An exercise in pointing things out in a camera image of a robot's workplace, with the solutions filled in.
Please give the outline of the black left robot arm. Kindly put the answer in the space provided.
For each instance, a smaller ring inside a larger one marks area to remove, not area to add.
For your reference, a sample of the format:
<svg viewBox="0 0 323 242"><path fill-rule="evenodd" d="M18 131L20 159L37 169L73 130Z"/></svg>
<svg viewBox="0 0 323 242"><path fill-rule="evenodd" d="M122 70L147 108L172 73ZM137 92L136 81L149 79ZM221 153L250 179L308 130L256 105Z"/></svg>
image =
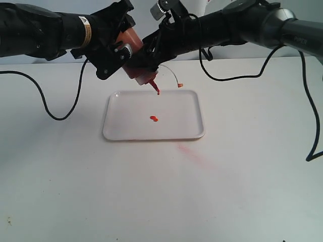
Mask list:
<svg viewBox="0 0 323 242"><path fill-rule="evenodd" d="M120 33L135 25L130 1L112 3L90 15L53 12L29 4L1 3L1 57L27 55L47 61L70 52L86 57L96 76L108 79L133 55Z"/></svg>

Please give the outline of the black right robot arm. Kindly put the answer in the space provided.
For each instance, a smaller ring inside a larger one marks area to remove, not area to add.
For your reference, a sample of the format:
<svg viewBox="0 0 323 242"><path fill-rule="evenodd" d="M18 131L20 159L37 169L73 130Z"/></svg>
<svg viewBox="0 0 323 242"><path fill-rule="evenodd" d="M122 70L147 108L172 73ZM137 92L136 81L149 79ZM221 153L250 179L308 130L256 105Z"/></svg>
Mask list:
<svg viewBox="0 0 323 242"><path fill-rule="evenodd" d="M234 1L197 17L180 1L158 1L150 11L159 28L143 39L143 46L127 62L129 68L155 71L195 50L211 60L211 47L245 43L270 49L288 46L322 57L322 23L299 20L280 3Z"/></svg>

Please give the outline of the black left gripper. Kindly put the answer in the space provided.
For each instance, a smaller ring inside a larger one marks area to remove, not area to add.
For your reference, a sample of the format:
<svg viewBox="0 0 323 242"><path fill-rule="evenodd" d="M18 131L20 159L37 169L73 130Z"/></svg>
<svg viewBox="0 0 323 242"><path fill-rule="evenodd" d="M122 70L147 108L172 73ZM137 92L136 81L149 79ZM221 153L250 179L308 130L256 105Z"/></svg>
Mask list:
<svg viewBox="0 0 323 242"><path fill-rule="evenodd" d="M130 1L118 1L92 14L94 35L85 56L96 68L96 76L108 79L131 57L132 47L124 40L117 40L120 33L135 25L128 12L134 7Z"/></svg>

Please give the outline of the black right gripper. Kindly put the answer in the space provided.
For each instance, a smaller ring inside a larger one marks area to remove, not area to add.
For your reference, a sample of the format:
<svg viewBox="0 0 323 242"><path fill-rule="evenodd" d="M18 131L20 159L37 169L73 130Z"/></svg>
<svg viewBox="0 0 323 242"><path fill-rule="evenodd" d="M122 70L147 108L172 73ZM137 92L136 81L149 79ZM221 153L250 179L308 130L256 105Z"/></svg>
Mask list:
<svg viewBox="0 0 323 242"><path fill-rule="evenodd" d="M154 73L164 62L202 47L202 24L199 17L185 7L172 7L158 31L143 39L143 51L132 54L123 65L131 76L135 72Z"/></svg>

